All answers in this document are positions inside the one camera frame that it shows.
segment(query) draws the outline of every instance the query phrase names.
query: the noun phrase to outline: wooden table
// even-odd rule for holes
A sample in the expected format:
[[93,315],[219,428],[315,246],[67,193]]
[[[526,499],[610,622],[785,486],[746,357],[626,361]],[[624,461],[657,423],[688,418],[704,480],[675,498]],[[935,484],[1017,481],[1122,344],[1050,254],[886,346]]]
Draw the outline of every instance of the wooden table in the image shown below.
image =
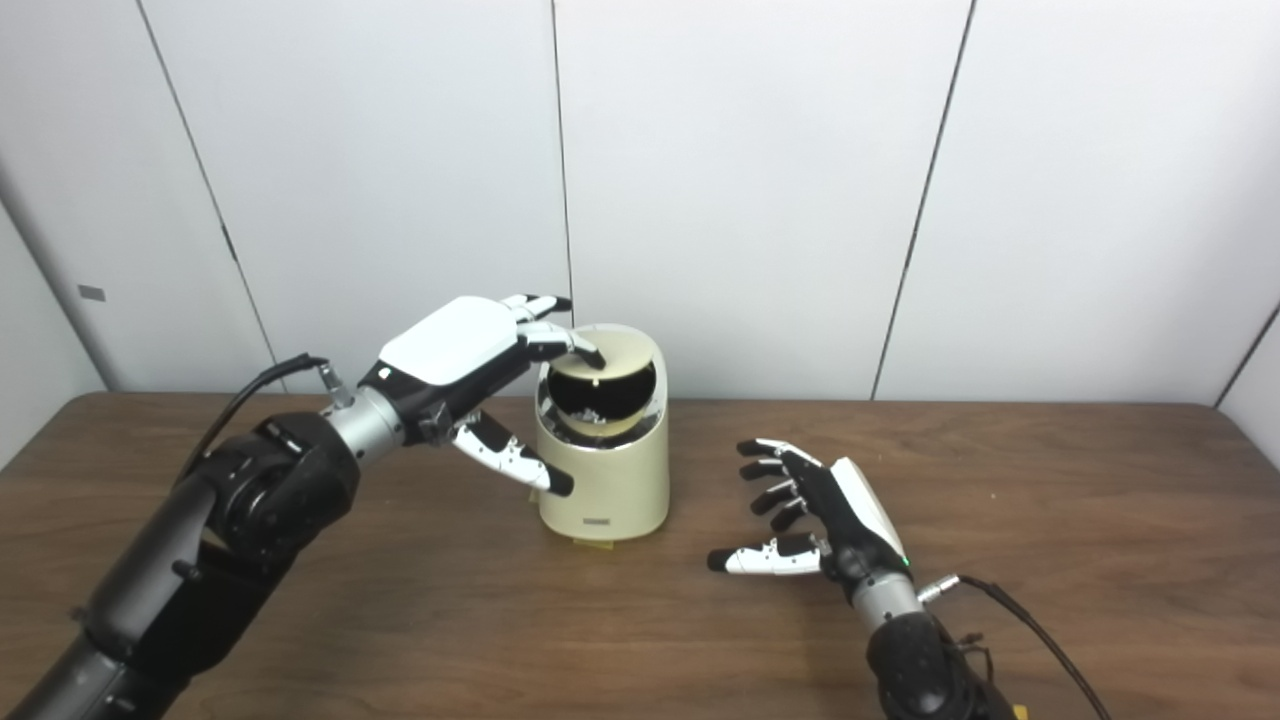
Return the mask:
[[[82,602],[172,480],[220,396],[72,402],[0,474],[0,710],[72,639]],[[264,397],[237,428],[315,397]],[[531,437],[527,400],[489,409]],[[453,450],[364,479],[232,656],[172,717],[878,717],[865,633],[820,578],[707,571],[769,536],[733,443],[850,455],[920,582],[1004,584],[1117,719],[1280,716],[1280,475],[1189,405],[676,402],[671,516],[613,551],[547,530],[524,488]],[[1089,717],[1047,651],[986,597],[982,630],[1034,720]]]

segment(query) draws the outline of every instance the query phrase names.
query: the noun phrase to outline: black opening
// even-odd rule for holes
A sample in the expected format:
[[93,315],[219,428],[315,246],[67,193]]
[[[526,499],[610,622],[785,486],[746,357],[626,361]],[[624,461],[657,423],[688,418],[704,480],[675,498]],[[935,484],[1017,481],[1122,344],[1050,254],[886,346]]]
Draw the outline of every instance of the black opening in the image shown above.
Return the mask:
[[608,380],[588,380],[556,372],[547,375],[552,402],[575,420],[612,423],[630,418],[648,405],[658,387],[658,370],[649,363],[643,369]]

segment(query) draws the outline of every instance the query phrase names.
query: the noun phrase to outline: robot finger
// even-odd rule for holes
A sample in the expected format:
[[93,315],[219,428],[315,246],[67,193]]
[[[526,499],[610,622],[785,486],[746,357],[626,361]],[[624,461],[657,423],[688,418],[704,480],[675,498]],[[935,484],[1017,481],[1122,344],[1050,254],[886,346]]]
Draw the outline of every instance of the robot finger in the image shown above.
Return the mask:
[[809,455],[808,452],[800,450],[799,447],[791,445],[790,442],[783,442],[780,439],[767,439],[755,438],[748,439],[737,443],[737,454],[744,457],[753,457],[759,455],[777,457],[786,461],[788,457],[800,459],[810,465],[817,465],[822,468],[822,462],[817,457]]
[[764,515],[769,510],[773,510],[782,502],[786,502],[796,497],[796,483],[795,480],[787,480],[785,483],[778,483],[772,488],[764,491],[764,495],[756,497],[751,501],[751,512],[755,515]]
[[544,461],[486,413],[472,413],[458,424],[453,445],[481,465],[526,486],[562,497],[573,492],[572,475]]
[[512,295],[502,301],[511,309],[517,323],[527,323],[545,318],[550,313],[567,313],[573,309],[573,301],[557,295]]
[[804,518],[806,512],[809,512],[809,505],[803,497],[797,497],[782,506],[782,510],[769,520],[769,527],[778,533],[786,532],[796,520]]
[[762,457],[760,460],[742,465],[737,474],[744,480],[758,480],[765,475],[786,478],[787,469],[777,457]]
[[588,366],[604,369],[604,355],[591,341],[554,323],[521,323],[516,331],[525,342],[529,359],[553,360],[572,352]]
[[778,536],[762,547],[735,547],[707,553],[707,568],[735,575],[805,575],[818,573],[822,553],[812,534]]

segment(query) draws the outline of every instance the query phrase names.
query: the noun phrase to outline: yellow tape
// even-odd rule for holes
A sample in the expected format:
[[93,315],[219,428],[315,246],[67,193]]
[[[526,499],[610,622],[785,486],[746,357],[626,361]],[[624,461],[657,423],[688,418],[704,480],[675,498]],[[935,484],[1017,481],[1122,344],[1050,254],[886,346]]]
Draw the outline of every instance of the yellow tape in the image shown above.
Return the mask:
[[613,541],[585,541],[582,538],[573,538],[573,544],[585,544],[586,547],[594,547],[596,550],[613,550]]

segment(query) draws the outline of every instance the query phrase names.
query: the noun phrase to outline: white wall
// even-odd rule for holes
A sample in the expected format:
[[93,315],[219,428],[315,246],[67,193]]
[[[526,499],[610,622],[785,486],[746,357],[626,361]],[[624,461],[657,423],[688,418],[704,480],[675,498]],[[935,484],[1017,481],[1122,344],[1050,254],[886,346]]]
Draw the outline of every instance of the white wall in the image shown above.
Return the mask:
[[[849,398],[969,9],[145,6],[276,355],[355,379],[456,295],[572,288],[678,396]],[[979,3],[877,397],[1215,400],[1280,277],[1280,6],[1229,10]],[[0,195],[108,379],[265,365],[136,5],[0,5]]]
[[1276,299],[1277,87],[1270,0],[982,0],[877,397],[1212,404]]
[[579,322],[677,396],[869,397],[968,1],[556,8]]
[[278,355],[355,380],[457,295],[568,295],[547,0],[146,9]]
[[67,315],[0,206],[0,468],[68,400],[102,389]]
[[114,388],[270,363],[133,3],[0,3],[0,196]]
[[1280,325],[1262,337],[1221,409],[1280,468]]

